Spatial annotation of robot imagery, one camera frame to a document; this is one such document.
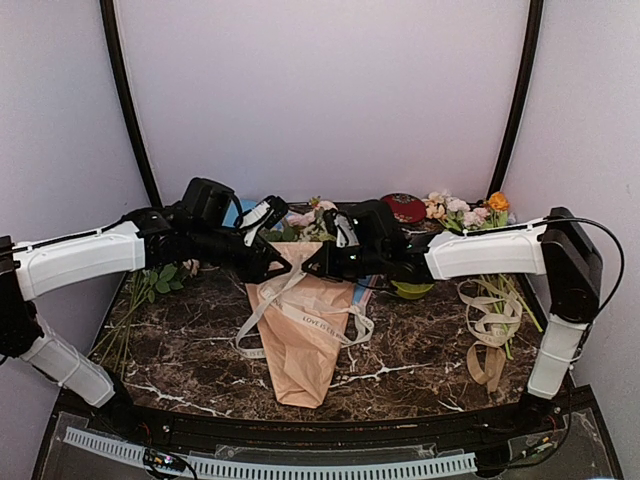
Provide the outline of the pink rose fake flower stem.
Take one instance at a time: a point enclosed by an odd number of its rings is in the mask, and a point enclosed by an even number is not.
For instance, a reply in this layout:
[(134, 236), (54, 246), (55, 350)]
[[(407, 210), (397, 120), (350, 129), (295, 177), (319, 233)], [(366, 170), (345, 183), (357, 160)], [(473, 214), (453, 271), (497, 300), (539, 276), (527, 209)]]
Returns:
[(336, 210), (337, 206), (320, 197), (312, 197), (309, 202), (311, 210), (306, 213), (290, 211), (285, 217), (285, 226), (293, 230), (294, 241), (297, 242), (324, 242), (333, 241), (335, 236), (330, 233), (324, 214), (330, 210)]

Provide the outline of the beige pink wrapping paper sheet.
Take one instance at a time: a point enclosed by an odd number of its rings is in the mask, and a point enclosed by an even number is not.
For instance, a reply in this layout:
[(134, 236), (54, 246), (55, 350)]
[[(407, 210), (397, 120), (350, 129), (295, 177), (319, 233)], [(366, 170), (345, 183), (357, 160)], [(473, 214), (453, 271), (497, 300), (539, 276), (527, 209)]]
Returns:
[(317, 408), (325, 400), (342, 346), (354, 286), (301, 270), (319, 242), (276, 242), (292, 270), (246, 286), (253, 311), (274, 299), (257, 321), (276, 399), (284, 405)]

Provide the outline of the white printed ribbon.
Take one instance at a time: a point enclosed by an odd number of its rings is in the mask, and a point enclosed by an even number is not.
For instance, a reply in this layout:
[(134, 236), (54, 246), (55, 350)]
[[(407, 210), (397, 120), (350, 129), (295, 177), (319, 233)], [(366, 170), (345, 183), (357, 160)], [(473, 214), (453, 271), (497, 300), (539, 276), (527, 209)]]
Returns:
[[(263, 348), (243, 348), (240, 342), (264, 317), (269, 307), (283, 313), (286, 318), (295, 323), (311, 327), (328, 338), (339, 341), (342, 348), (368, 342), (371, 339), (374, 322), (366, 316), (364, 308), (351, 304), (348, 308), (340, 309), (315, 298), (297, 300), (293, 295), (293, 288), (307, 276), (307, 273), (297, 268), (292, 273), (286, 274), (283, 280), (272, 279), (256, 286), (256, 295), (260, 302), (240, 327), (234, 339), (234, 348), (242, 357), (246, 359), (266, 358)], [(333, 327), (324, 320), (324, 315), (337, 314), (354, 316), (354, 325), (357, 331), (354, 339), (349, 339), (337, 327)]]

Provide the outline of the brown twine ribbon bundle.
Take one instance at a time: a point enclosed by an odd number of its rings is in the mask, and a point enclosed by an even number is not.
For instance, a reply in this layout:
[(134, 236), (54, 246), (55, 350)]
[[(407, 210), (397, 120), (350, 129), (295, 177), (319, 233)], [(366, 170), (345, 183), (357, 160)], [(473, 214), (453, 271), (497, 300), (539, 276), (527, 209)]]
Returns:
[(510, 358), (510, 341), (522, 323), (522, 303), (510, 287), (482, 278), (458, 283), (457, 294), (465, 305), (467, 330), (475, 338), (466, 353), (467, 370), (488, 394), (496, 393)]

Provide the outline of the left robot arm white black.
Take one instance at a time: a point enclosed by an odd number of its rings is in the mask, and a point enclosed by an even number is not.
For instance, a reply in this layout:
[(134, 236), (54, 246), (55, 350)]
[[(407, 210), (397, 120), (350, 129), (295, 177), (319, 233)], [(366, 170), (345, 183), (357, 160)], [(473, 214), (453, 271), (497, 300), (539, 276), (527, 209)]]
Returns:
[(103, 277), (150, 271), (199, 260), (261, 283), (291, 265), (259, 235), (287, 213), (269, 195), (245, 210), (234, 190), (213, 180), (192, 179), (183, 197), (168, 206), (131, 211), (115, 222), (48, 240), (1, 239), (1, 356), (20, 359), (101, 411), (120, 436), (141, 427), (126, 388), (80, 353), (39, 314), (36, 301)]

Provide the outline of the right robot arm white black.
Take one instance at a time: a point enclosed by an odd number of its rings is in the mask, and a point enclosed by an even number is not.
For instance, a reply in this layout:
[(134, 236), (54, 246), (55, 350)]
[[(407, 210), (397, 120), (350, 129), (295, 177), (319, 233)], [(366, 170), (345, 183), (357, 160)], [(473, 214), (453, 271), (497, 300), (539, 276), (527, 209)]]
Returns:
[(584, 230), (597, 222), (556, 207), (541, 219), (489, 230), (406, 233), (377, 200), (331, 210), (327, 218), (336, 240), (302, 264), (319, 278), (355, 282), (384, 275), (410, 284), (499, 274), (545, 278), (550, 308), (527, 384), (530, 396), (511, 410), (510, 424), (530, 434), (547, 420), (546, 400), (559, 392), (612, 299), (601, 294), (603, 258)]

